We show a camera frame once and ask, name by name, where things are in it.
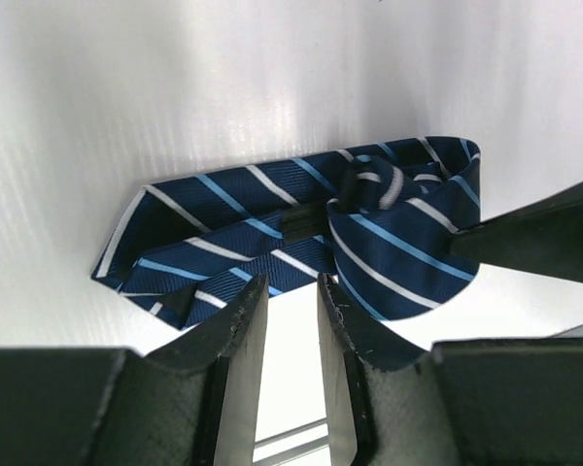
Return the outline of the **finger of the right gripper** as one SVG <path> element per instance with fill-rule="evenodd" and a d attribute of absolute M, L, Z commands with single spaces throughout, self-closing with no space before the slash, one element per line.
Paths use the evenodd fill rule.
<path fill-rule="evenodd" d="M 583 283 L 583 182 L 455 234 L 450 253 Z"/>

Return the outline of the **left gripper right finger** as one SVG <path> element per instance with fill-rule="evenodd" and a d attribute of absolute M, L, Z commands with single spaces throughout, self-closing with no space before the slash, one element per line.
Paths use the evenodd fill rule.
<path fill-rule="evenodd" d="M 421 349 L 328 275 L 318 326 L 335 465 L 583 465 L 583 337 Z"/>

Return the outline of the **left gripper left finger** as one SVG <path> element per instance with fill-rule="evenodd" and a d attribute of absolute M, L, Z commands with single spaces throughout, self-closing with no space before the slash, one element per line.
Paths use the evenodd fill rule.
<path fill-rule="evenodd" d="M 169 344 L 0 349 L 0 465 L 249 465 L 268 282 Z"/>

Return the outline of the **navy blue striped tie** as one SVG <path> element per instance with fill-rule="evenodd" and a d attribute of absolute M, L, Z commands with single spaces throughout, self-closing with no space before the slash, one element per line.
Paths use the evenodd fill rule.
<path fill-rule="evenodd" d="M 477 274 L 450 244 L 480 218 L 480 168 L 474 142 L 429 136 L 147 184 L 91 276 L 179 330 L 257 275 L 274 297 L 332 275 L 378 320 L 418 316 Z"/>

